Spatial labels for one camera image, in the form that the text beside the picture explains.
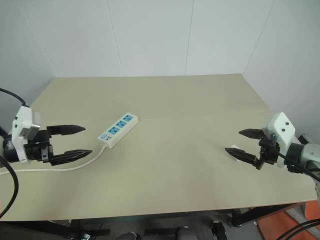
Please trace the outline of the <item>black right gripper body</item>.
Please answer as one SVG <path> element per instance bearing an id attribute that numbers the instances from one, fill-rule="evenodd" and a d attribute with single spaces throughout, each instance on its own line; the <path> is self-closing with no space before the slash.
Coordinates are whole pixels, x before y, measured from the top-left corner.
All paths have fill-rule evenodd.
<path id="1" fill-rule="evenodd" d="M 257 170 L 260 170 L 265 163 L 274 165 L 278 161 L 279 144 L 276 142 L 274 135 L 268 138 L 264 135 L 258 142 L 260 146 L 260 157 L 255 160 L 254 166 Z"/>

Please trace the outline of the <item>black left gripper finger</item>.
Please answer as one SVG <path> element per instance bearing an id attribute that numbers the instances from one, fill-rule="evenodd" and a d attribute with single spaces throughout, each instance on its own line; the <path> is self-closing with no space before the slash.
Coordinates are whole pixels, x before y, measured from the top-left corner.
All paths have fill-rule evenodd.
<path id="1" fill-rule="evenodd" d="M 85 149 L 66 151 L 63 154 L 54 155 L 50 160 L 50 164 L 52 166 L 57 166 L 57 165 L 62 165 L 66 163 L 71 163 L 86 157 L 92 152 L 93 152 L 92 150 L 85 150 Z"/>
<path id="2" fill-rule="evenodd" d="M 48 126 L 46 130 L 49 136 L 53 136 L 53 135 L 66 136 L 66 135 L 73 135 L 73 134 L 77 134 L 79 132 L 85 131 L 86 128 L 79 125 L 65 124 L 65 125 Z"/>

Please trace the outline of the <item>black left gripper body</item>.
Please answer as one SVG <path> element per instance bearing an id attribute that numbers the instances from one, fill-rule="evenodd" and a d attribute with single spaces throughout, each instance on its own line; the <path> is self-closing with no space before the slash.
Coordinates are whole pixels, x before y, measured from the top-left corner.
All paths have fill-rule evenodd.
<path id="1" fill-rule="evenodd" d="M 53 163 L 54 152 L 53 146 L 50 143 L 52 133 L 49 129 L 40 130 L 32 140 L 24 145 L 26 156 L 29 160 Z"/>

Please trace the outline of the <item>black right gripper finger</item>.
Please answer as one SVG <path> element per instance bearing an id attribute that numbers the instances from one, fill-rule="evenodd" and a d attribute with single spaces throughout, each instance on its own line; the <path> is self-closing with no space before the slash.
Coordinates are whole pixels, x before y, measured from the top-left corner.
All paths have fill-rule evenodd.
<path id="1" fill-rule="evenodd" d="M 243 130 L 240 130 L 238 133 L 247 138 L 256 139 L 256 140 L 260 140 L 263 137 L 263 131 L 261 129 L 256 129 L 256 128 L 243 129 Z"/>
<path id="2" fill-rule="evenodd" d="M 236 160 L 251 164 L 253 166 L 255 165 L 257 157 L 253 154 L 234 147 L 227 147 L 225 148 L 225 151 Z"/>

